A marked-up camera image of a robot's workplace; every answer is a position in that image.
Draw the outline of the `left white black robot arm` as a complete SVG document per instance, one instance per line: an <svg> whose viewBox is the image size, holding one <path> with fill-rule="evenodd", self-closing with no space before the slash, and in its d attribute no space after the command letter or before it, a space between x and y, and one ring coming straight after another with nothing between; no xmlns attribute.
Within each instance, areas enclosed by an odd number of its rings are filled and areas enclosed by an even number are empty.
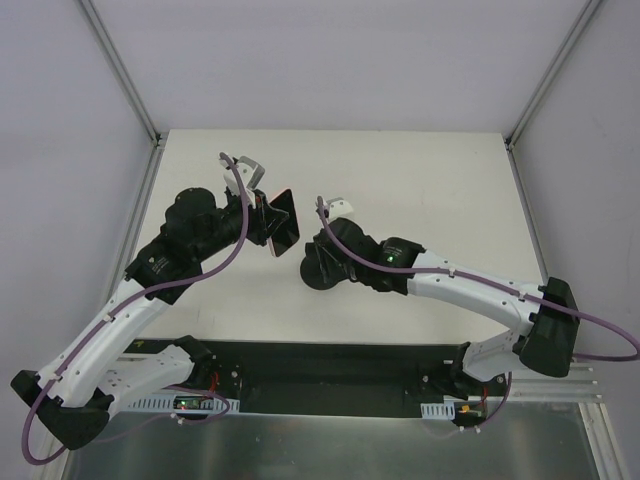
<svg viewBox="0 0 640 480"><path fill-rule="evenodd" d="M21 436L29 448L39 420L68 450L93 441L131 403L165 387L207 391L215 377L213 355L190 335L127 369L112 366L133 340L173 306L194 283L202 264L245 241L280 256L299 239L294 197L284 190L267 199L260 190L244 204L232 193L223 208L204 188L180 192L165 212L159 234L127 267L111 299L74 342L39 371L22 370L11 381L29 406Z"/></svg>

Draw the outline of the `black phone pink case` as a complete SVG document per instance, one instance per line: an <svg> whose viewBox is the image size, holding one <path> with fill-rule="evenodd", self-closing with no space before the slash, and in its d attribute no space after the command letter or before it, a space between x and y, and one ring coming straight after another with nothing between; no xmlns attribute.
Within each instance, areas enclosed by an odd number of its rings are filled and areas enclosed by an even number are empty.
<svg viewBox="0 0 640 480"><path fill-rule="evenodd" d="M274 257L289 251L300 239L300 229L291 189L285 189L269 201L268 245Z"/></svg>

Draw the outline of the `black phone stand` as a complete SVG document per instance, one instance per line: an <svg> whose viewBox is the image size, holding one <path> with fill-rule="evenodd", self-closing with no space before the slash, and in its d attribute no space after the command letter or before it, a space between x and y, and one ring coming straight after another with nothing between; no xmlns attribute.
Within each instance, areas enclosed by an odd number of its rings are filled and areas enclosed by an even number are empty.
<svg viewBox="0 0 640 480"><path fill-rule="evenodd" d="M316 291L326 291L334 288L339 283L346 280L344 275L324 274L321 271L320 262L316 257L305 256L299 267L299 274L302 282L309 288Z"/></svg>

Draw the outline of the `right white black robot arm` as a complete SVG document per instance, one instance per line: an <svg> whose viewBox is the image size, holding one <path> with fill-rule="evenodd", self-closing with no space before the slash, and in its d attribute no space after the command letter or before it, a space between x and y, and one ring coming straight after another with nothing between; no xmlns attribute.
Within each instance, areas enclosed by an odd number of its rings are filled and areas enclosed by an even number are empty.
<svg viewBox="0 0 640 480"><path fill-rule="evenodd" d="M536 285L486 278L418 243L399 237L378 242L346 218L332 221L305 244L300 275L314 290L350 281L380 293L439 300L505 327L492 338L459 346L444 373L453 396L473 394L498 375L518 370L551 378L569 373L580 321L564 280L551 277Z"/></svg>

